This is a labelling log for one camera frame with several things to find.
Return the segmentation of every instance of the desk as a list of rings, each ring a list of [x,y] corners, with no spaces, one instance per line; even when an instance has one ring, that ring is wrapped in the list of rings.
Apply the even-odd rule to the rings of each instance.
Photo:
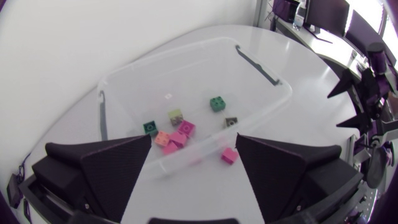
[[[338,82],[336,74],[311,50],[269,30],[248,26],[216,26],[174,39],[144,57],[197,41],[228,37],[270,66],[292,87],[290,103],[276,114],[259,138],[309,146],[339,144],[358,131],[336,124],[355,115],[347,93],[327,99]],[[72,106],[42,137],[26,161],[31,166],[45,156],[46,142],[78,144],[99,140],[96,90]],[[43,223],[33,208],[35,224]],[[146,223],[150,217],[207,220],[235,217],[241,223],[264,223],[240,159],[232,166],[211,155],[201,163],[151,181],[141,178],[131,195],[122,223]]]
[[[277,29],[281,31],[285,36],[296,40],[306,48],[314,51],[322,59],[326,59],[339,65],[342,69],[349,68],[358,77],[361,74],[356,69],[358,61],[362,61],[360,54],[358,54],[354,59],[351,58],[351,54],[354,50],[350,44],[340,37],[326,32],[325,36],[332,42],[328,43],[322,40],[316,39],[308,30],[301,28],[300,30],[295,30],[291,23],[285,22],[282,19],[277,21]]]

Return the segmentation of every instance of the magenta toy block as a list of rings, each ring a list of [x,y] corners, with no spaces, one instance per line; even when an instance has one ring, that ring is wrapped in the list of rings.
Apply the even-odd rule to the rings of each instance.
[[[238,152],[234,152],[232,151],[231,148],[226,148],[221,156],[221,158],[229,163],[229,164],[233,164],[235,162],[235,160],[238,158],[239,153]]]
[[[177,129],[179,133],[186,135],[188,138],[192,136],[194,130],[195,125],[185,120],[181,122],[180,126]]]
[[[160,146],[167,146],[167,144],[169,143],[169,139],[170,139],[170,135],[167,134],[164,131],[159,131],[159,133],[157,134],[156,138],[155,138],[155,143],[160,145]]]
[[[181,149],[187,141],[187,136],[176,131],[170,135],[170,141],[174,142],[174,144]]]
[[[178,150],[178,147],[174,144],[174,142],[170,142],[166,147],[162,149],[163,154],[169,155]]]

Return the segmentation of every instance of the black cable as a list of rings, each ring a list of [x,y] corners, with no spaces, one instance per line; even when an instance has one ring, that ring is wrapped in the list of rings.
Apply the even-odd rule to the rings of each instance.
[[[20,184],[25,180],[25,161],[26,159],[30,156],[32,151],[25,157],[24,161],[22,161],[22,164],[19,166],[19,172],[17,174],[17,183]]]

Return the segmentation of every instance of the computer monitor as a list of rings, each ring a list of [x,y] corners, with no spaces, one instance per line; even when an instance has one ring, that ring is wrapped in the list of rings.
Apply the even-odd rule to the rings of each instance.
[[[309,0],[305,23],[344,36],[349,4],[345,0]]]
[[[120,223],[151,147],[149,135],[77,145],[47,143],[19,188],[49,223],[82,212]]]
[[[391,65],[394,66],[397,62],[397,59],[392,54],[390,48],[383,41],[382,37],[355,10],[353,10],[353,15],[345,35],[345,39],[366,57],[368,56],[366,51],[368,46],[375,42],[383,43],[386,48],[385,53]]]

